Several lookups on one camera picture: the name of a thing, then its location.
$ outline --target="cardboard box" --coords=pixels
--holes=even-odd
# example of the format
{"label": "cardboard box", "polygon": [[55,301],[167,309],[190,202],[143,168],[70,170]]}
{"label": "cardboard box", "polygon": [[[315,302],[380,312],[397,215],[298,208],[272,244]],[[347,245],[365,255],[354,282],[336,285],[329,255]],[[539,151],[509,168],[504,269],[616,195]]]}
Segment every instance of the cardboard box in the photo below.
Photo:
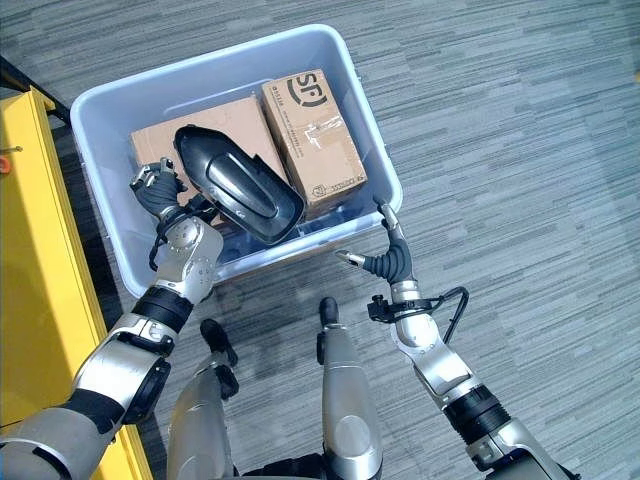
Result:
{"label": "cardboard box", "polygon": [[367,181],[362,162],[322,70],[262,86],[267,123],[307,219],[339,205]]}
{"label": "cardboard box", "polygon": [[[219,130],[238,144],[250,157],[259,155],[287,183],[280,156],[269,134],[260,104],[255,95],[235,102],[225,103],[200,112],[157,123],[131,134],[138,164],[159,162],[161,157],[173,160],[174,168],[188,190],[178,195],[180,205],[185,205],[198,193],[184,173],[173,139],[180,127],[193,124],[198,127]],[[220,217],[212,222],[220,223]]]}

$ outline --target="robot leg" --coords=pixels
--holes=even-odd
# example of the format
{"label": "robot leg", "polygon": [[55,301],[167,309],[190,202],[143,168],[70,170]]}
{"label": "robot leg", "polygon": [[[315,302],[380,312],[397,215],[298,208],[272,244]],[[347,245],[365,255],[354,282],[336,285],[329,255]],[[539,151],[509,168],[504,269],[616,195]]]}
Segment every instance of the robot leg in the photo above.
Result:
{"label": "robot leg", "polygon": [[382,443],[369,384],[338,306],[327,297],[320,303],[322,332],[318,362],[324,365],[322,426],[324,457],[344,480],[380,478]]}
{"label": "robot leg", "polygon": [[222,328],[205,320],[200,328],[211,355],[196,369],[180,394],[171,418],[169,480],[234,476],[222,401],[235,395],[238,383],[230,366],[237,357]]}

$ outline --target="plastic storage bin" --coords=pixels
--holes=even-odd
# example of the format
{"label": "plastic storage bin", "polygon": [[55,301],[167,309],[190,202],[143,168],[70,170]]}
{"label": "plastic storage bin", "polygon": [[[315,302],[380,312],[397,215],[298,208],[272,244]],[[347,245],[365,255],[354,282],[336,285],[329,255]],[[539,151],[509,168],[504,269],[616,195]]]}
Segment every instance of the plastic storage bin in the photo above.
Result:
{"label": "plastic storage bin", "polygon": [[71,122],[100,213],[127,289],[141,296],[153,280],[148,252],[155,219],[136,201],[129,181],[137,167],[131,132],[246,97],[266,81],[321,68],[369,177],[336,211],[301,224],[267,247],[240,229],[225,233],[217,281],[249,272],[377,225],[374,194],[400,208],[402,189],[384,148],[342,37],[308,25],[101,85],[80,95]]}

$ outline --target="robot forearm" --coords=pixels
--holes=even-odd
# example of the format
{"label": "robot forearm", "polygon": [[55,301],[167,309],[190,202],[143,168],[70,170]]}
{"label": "robot forearm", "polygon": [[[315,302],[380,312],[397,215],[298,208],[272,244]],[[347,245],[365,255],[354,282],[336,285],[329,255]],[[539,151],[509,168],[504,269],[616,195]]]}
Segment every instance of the robot forearm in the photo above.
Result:
{"label": "robot forearm", "polygon": [[[529,431],[511,418],[498,399],[447,344],[468,299],[458,287],[438,298],[423,299],[413,276],[407,242],[391,207],[376,199],[384,216],[389,250],[367,257],[346,250],[337,256],[389,282],[391,303],[381,295],[368,305],[372,320],[390,323],[391,337],[413,362],[418,378],[451,426],[467,444],[467,454],[481,471],[493,469],[488,478],[514,480],[577,479],[555,463]],[[440,337],[430,312],[443,301],[461,294],[451,326]]]}
{"label": "robot forearm", "polygon": [[147,416],[164,387],[178,333],[213,286],[222,236],[197,217],[167,234],[154,285],[89,355],[64,404],[0,438],[5,478],[84,479],[122,425]]}

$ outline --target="black plastic part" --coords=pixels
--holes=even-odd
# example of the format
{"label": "black plastic part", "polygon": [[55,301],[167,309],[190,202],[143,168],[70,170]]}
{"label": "black plastic part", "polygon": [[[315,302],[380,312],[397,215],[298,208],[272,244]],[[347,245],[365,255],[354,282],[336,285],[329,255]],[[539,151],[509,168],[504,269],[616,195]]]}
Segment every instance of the black plastic part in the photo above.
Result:
{"label": "black plastic part", "polygon": [[211,353],[221,352],[227,354],[227,359],[232,367],[238,363],[238,354],[231,346],[229,337],[224,328],[211,318],[206,318],[200,323],[200,335],[204,338]]}
{"label": "black plastic part", "polygon": [[279,242],[302,217],[302,197],[224,133],[187,125],[176,131],[174,146],[191,182],[261,242]]}
{"label": "black plastic part", "polygon": [[441,298],[421,298],[418,300],[408,300],[402,303],[392,303],[390,305],[382,295],[374,295],[371,297],[371,300],[373,300],[373,302],[367,304],[369,318],[374,322],[382,323],[396,323],[405,316],[396,316],[395,314],[408,310],[417,310],[417,313],[431,313],[440,306],[440,303],[442,303]]}
{"label": "black plastic part", "polygon": [[320,332],[316,337],[316,360],[320,365],[324,365],[325,336],[324,332]]}
{"label": "black plastic part", "polygon": [[450,403],[444,414],[467,445],[511,420],[498,399],[484,385]]}
{"label": "black plastic part", "polygon": [[171,290],[150,287],[131,310],[152,318],[179,333],[193,310],[193,304]]}
{"label": "black plastic part", "polygon": [[100,435],[107,433],[124,415],[124,408],[112,398],[91,390],[76,388],[69,400],[58,408],[78,412],[91,420]]}
{"label": "black plastic part", "polygon": [[216,367],[215,372],[220,382],[220,397],[223,400],[228,400],[238,393],[240,385],[238,385],[238,380],[236,380],[236,376],[229,367],[219,365]]}
{"label": "black plastic part", "polygon": [[320,300],[320,307],[318,308],[320,313],[320,323],[322,326],[330,323],[338,323],[340,313],[338,311],[338,302],[333,297],[324,297]]}
{"label": "black plastic part", "polygon": [[364,270],[384,278],[391,285],[405,280],[414,280],[411,266],[411,253],[405,241],[389,245],[389,251],[377,257],[365,257]]}
{"label": "black plastic part", "polygon": [[159,358],[154,363],[131,401],[131,405],[122,420],[124,425],[138,423],[151,414],[158,402],[158,398],[160,398],[160,393],[164,388],[170,371],[171,365],[162,358]]}
{"label": "black plastic part", "polygon": [[120,333],[118,340],[129,343],[148,352],[157,353],[163,357],[168,357],[175,347],[173,339],[169,335],[163,335],[159,342],[154,342],[148,338],[139,337],[130,332]]}
{"label": "black plastic part", "polygon": [[185,209],[189,212],[198,212],[197,215],[205,223],[211,223],[218,214],[217,207],[207,200],[201,193],[191,197],[185,205]]}

